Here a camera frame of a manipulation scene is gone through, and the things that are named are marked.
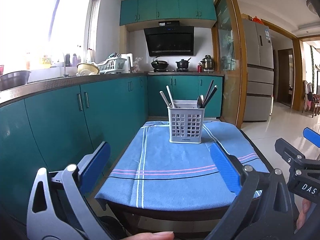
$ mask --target dish rack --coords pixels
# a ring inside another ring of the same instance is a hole
[[[197,100],[173,100],[176,108],[168,107],[170,142],[201,143],[204,108]]]
[[[122,73],[124,71],[125,58],[111,57],[104,62],[96,64],[100,69],[100,74]]]

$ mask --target refrigerator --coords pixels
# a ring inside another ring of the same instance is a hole
[[[247,49],[247,98],[244,121],[267,121],[273,94],[273,54],[267,26],[243,19]]]

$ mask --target human hand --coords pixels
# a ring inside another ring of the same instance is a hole
[[[297,230],[299,230],[304,223],[306,222],[307,213],[311,207],[311,201],[303,199],[302,200],[302,210],[299,214],[298,220],[297,220]]]
[[[173,232],[158,232],[158,233],[141,233],[134,236],[129,236],[123,240],[173,240]]]

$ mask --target window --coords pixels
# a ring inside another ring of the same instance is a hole
[[[92,0],[0,0],[4,74],[63,66],[62,52],[82,56],[91,6]]]

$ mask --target cabinet handle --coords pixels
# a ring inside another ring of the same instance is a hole
[[[89,98],[88,98],[88,93],[84,92],[84,99],[85,99],[85,107],[89,108]]]
[[[79,110],[80,110],[80,111],[83,111],[81,95],[80,95],[80,94],[77,94],[77,96],[78,96],[78,105],[79,105]]]

